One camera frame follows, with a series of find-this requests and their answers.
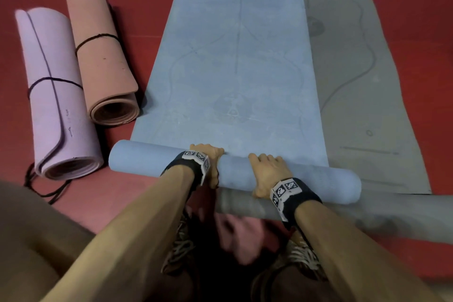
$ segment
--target lavender rolled yoga mat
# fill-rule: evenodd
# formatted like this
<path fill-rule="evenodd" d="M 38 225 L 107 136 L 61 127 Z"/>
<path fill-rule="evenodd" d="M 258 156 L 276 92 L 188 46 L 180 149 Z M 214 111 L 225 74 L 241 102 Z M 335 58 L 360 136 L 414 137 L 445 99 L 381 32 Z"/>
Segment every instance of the lavender rolled yoga mat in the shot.
<path fill-rule="evenodd" d="M 71 24 L 48 8 L 15 13 L 24 55 L 33 124 L 35 171 L 68 180 L 104 163 L 87 115 Z"/>

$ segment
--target person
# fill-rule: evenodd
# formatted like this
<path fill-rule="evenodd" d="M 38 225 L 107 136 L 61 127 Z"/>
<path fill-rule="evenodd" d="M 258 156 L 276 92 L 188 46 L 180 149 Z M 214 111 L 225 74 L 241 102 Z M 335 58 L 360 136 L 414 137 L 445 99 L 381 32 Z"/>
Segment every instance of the person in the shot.
<path fill-rule="evenodd" d="M 37 196 L 27 195 L 29 191 L 2 186 L 1 300 L 113 302 L 151 296 L 162 282 L 190 191 L 202 180 L 211 188 L 218 185 L 216 165 L 224 150 L 200 144 L 190 145 L 190 151 L 209 158 L 208 171 L 200 173 L 198 163 L 182 153 L 155 185 L 96 236 L 44 207 Z M 281 157 L 250 154 L 249 159 L 256 177 L 255 197 L 280 194 L 282 182 L 300 188 L 286 199 L 281 214 L 316 253 L 337 301 L 441 301 L 392 254 L 324 206 L 303 182 L 292 179 Z M 30 217 L 31 210 L 40 220 Z"/>

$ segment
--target black string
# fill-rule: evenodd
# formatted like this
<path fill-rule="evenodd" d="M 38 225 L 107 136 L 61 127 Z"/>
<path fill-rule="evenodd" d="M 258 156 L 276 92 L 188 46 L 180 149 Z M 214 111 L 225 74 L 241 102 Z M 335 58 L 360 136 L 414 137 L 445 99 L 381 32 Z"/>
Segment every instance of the black string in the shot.
<path fill-rule="evenodd" d="M 80 47 L 82 47 L 85 43 L 87 43 L 87 42 L 89 42 L 91 40 L 95 40 L 96 38 L 99 38 L 99 37 L 112 37 L 112 38 L 116 39 L 118 42 L 120 42 L 120 44 L 121 44 L 121 41 L 118 38 L 118 36 L 115 36 L 115 35 L 112 35 L 112 34 L 97 34 L 97 35 L 88 37 L 85 41 L 83 41 L 81 44 L 79 44 L 77 46 L 77 48 L 76 48 L 76 56 L 77 56 L 77 52 L 79 51 Z"/>
<path fill-rule="evenodd" d="M 83 89 L 83 87 L 81 85 L 79 85 L 78 83 L 75 83 L 75 82 L 73 82 L 71 80 L 66 80 L 66 79 L 61 79 L 61 78 L 54 78 L 54 77 L 44 77 L 44 78 L 38 79 L 33 84 L 31 84 L 31 86 L 29 87 L 28 92 L 27 92 L 27 98 L 29 100 L 30 100 L 30 93 L 31 93 L 31 90 L 33 89 L 33 87 L 35 87 L 38 83 L 40 83 L 41 81 L 44 81 L 44 80 L 63 81 L 65 83 L 70 83 L 70 84 L 76 85 L 76 86 L 80 87 L 81 89 Z"/>
<path fill-rule="evenodd" d="M 37 194 L 40 197 L 46 198 L 46 197 L 52 197 L 52 199 L 48 202 L 50 205 L 54 204 L 58 199 L 60 198 L 62 192 L 65 190 L 65 188 L 71 183 L 72 179 L 68 179 L 67 181 L 64 182 L 63 185 L 61 185 L 57 190 L 54 192 L 50 192 L 48 194 L 42 195 L 39 192 L 37 192 L 35 189 L 32 187 L 32 182 L 35 178 L 37 178 L 37 174 L 34 171 L 34 163 L 32 163 L 27 170 L 27 173 L 25 174 L 25 181 L 24 181 L 24 186 L 29 188 L 31 191 L 33 191 L 35 194 Z"/>

